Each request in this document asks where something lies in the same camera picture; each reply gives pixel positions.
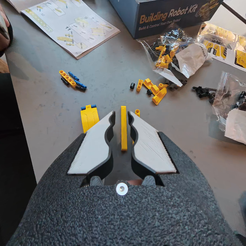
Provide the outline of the yellow five-hole beam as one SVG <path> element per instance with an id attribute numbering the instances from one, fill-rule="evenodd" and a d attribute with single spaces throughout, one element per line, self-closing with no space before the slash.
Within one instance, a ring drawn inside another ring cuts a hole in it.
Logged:
<path id="1" fill-rule="evenodd" d="M 62 78 L 64 78 L 69 83 L 69 86 L 71 86 L 72 88 L 75 88 L 76 86 L 75 81 L 68 74 L 66 74 L 66 72 L 64 72 L 63 70 L 60 70 L 59 74 L 61 75 Z"/>

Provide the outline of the clear bag of black pins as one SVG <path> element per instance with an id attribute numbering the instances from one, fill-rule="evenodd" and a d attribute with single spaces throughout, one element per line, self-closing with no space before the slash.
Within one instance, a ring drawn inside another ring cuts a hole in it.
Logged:
<path id="1" fill-rule="evenodd" d="M 222 72 L 213 101 L 213 112 L 224 136 L 246 144 L 246 84 L 236 76 Z"/>

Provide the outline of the yellow angled brick assembly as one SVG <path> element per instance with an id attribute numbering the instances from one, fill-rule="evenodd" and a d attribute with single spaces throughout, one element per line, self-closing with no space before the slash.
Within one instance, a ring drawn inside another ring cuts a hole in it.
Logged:
<path id="1" fill-rule="evenodd" d="M 160 101 L 163 99 L 163 97 L 167 93 L 167 87 L 168 84 L 162 84 L 160 83 L 158 86 L 153 84 L 152 81 L 147 78 L 143 81 L 143 85 L 147 88 L 147 95 L 151 96 L 153 95 L 152 101 L 156 105 L 160 103 Z"/>

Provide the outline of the yellow curved panel, blue pin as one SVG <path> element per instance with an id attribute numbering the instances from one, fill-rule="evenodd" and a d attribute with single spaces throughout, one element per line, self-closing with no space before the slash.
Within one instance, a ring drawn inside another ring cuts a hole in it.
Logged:
<path id="1" fill-rule="evenodd" d="M 95 104 L 81 107 L 80 113 L 83 131 L 85 134 L 91 127 L 93 127 L 96 123 L 100 121 L 97 112 L 97 107 Z"/>

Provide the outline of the person's dark trousers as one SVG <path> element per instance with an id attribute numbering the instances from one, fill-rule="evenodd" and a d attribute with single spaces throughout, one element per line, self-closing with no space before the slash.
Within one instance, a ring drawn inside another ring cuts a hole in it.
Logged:
<path id="1" fill-rule="evenodd" d="M 9 73 L 0 75 L 0 242 L 17 229 L 36 187 L 29 148 Z"/>

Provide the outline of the long smooth yellow beam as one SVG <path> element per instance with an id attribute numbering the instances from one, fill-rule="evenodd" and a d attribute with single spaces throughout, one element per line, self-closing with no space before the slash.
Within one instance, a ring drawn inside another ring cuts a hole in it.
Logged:
<path id="1" fill-rule="evenodd" d="M 127 113 L 126 113 L 126 106 L 121 106 L 121 151 L 127 151 Z"/>

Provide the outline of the person's left forearm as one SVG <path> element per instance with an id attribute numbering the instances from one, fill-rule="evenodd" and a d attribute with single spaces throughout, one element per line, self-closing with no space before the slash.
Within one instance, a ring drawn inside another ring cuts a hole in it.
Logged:
<path id="1" fill-rule="evenodd" d="M 2 57 L 8 47 L 13 42 L 13 29 L 12 26 L 0 5 L 0 57 Z"/>

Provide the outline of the blue cardboard kit box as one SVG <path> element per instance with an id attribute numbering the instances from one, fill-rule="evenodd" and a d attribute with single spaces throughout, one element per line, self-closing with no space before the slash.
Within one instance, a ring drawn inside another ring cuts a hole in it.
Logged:
<path id="1" fill-rule="evenodd" d="M 171 24 L 181 28 L 208 21 L 223 0 L 110 0 L 134 39 L 159 34 Z"/>

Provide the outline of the grey brick connector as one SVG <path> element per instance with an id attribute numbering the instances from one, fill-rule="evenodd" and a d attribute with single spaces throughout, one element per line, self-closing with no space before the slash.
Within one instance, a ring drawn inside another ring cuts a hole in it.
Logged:
<path id="1" fill-rule="evenodd" d="M 187 84 L 187 80 L 182 80 L 182 79 L 179 79 L 179 81 L 182 83 L 183 86 L 185 86 Z M 168 81 L 166 84 L 168 84 L 168 89 L 169 90 L 174 90 L 174 89 L 178 89 L 180 88 L 178 85 L 176 85 L 175 83 L 173 83 L 172 81 Z"/>

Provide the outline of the clear bag of yellow parts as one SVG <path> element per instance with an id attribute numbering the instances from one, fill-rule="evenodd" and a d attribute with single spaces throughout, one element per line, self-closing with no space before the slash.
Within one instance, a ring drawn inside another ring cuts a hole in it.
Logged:
<path id="1" fill-rule="evenodd" d="M 211 58 L 205 45 L 177 24 L 170 24 L 159 36 L 136 40 L 143 46 L 152 70 L 176 88 L 186 85 L 187 79 Z"/>

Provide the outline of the grey desk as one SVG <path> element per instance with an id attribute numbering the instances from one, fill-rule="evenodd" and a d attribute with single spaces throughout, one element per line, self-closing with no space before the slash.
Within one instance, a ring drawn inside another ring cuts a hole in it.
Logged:
<path id="1" fill-rule="evenodd" d="M 142 45 L 131 37 L 109 1 L 85 3 L 121 32 L 76 60 L 8 2 L 1 1 L 14 33 L 6 58 L 36 181 L 83 132 L 80 108 L 88 104 L 97 105 L 100 119 L 112 110 L 116 113 L 111 141 L 114 166 L 105 184 L 136 179 L 130 148 L 121 152 L 120 108 L 139 109 L 143 120 L 166 134 L 196 163 L 230 227 L 245 235 L 239 205 L 245 191 L 245 145 L 224 137 L 210 103 L 192 91 L 193 86 L 216 88 L 223 71 L 245 81 L 245 72 L 213 60 L 183 88 L 168 90 L 155 106 L 145 90 L 139 94 L 130 90 L 130 84 L 139 79 L 150 78 L 157 84 L 162 79 L 152 71 Z M 87 89 L 66 86 L 60 70 L 73 73 Z"/>

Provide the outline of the instruction booklet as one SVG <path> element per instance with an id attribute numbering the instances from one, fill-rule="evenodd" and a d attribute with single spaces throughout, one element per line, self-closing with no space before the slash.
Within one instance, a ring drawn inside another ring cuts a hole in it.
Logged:
<path id="1" fill-rule="evenodd" d="M 120 30 L 82 0 L 8 0 L 76 59 L 105 43 Z"/>

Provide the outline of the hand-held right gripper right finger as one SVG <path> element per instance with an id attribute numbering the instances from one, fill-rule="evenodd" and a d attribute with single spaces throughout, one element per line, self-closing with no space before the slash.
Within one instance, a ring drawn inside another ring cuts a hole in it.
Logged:
<path id="1" fill-rule="evenodd" d="M 128 111 L 132 146 L 131 168 L 142 180 L 152 176 L 155 182 L 162 182 L 160 175 L 176 174 L 177 169 L 161 140 L 159 131 Z"/>

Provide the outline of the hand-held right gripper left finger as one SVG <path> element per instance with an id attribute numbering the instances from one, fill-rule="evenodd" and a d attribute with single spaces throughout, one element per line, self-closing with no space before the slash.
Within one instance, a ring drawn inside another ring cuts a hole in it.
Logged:
<path id="1" fill-rule="evenodd" d="M 83 134 L 77 152 L 72 157 L 67 175 L 85 175 L 106 178 L 113 169 L 113 156 L 110 141 L 115 125 L 115 111 L 108 113 L 103 119 Z"/>

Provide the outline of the long yellow beam with holes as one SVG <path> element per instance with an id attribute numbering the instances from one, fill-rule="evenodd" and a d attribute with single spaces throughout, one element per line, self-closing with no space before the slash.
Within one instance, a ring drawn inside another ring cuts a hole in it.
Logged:
<path id="1" fill-rule="evenodd" d="M 131 116 L 131 122 L 129 123 L 130 124 L 130 128 L 131 128 L 131 130 L 130 130 L 130 135 L 131 135 L 131 138 L 132 138 L 132 147 L 134 147 L 134 145 L 135 145 L 135 141 L 138 141 L 138 138 L 139 138 L 139 135 L 138 135 L 138 133 L 137 133 L 137 130 L 136 130 L 136 128 L 133 126 L 133 123 L 134 123 L 134 120 L 135 120 L 135 116 L 138 116 L 138 117 L 140 117 L 140 110 L 135 110 L 135 114 L 134 115 L 132 115 L 132 114 L 130 114 L 130 116 Z"/>

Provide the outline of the yellow and black sticker sheet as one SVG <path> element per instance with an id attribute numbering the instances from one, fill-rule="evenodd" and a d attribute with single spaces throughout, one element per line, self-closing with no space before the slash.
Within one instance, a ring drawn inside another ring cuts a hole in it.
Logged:
<path id="1" fill-rule="evenodd" d="M 196 41 L 206 47 L 212 58 L 246 71 L 245 36 L 210 23 L 203 23 Z"/>

